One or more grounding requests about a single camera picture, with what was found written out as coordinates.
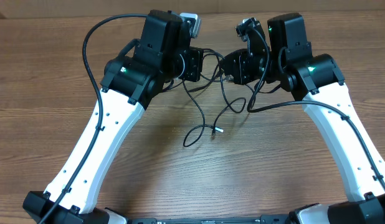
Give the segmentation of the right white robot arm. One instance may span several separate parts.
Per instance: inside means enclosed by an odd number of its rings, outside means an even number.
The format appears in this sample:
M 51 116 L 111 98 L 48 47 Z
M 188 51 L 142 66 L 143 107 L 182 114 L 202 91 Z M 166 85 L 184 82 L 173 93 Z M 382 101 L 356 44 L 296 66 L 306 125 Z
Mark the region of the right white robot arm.
M 385 223 L 385 161 L 375 148 L 351 101 L 345 78 L 328 54 L 313 55 L 303 16 L 273 17 L 267 30 L 251 18 L 236 27 L 247 43 L 227 55 L 221 66 L 234 83 L 278 82 L 293 96 L 323 137 L 343 180 L 347 200 L 314 203 L 286 215 L 261 216 L 265 223 Z

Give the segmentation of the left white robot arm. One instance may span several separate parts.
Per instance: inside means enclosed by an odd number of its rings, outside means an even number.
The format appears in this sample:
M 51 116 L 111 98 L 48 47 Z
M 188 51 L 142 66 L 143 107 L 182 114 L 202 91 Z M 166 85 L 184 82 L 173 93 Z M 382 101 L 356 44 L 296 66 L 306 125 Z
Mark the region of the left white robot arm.
M 152 10 L 141 37 L 110 60 L 93 88 L 97 103 L 70 157 L 42 192 L 29 192 L 24 210 L 37 223 L 126 223 L 109 208 L 97 208 L 105 176 L 126 136 L 164 84 L 197 81 L 202 50 L 191 47 L 201 20 L 197 14 Z

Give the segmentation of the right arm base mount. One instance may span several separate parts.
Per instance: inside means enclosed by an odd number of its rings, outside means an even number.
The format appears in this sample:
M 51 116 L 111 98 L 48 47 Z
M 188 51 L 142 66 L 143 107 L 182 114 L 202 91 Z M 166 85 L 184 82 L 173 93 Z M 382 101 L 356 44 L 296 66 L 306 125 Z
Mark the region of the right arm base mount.
M 330 224 L 328 209 L 328 204 L 306 205 L 290 212 L 289 219 L 295 224 Z

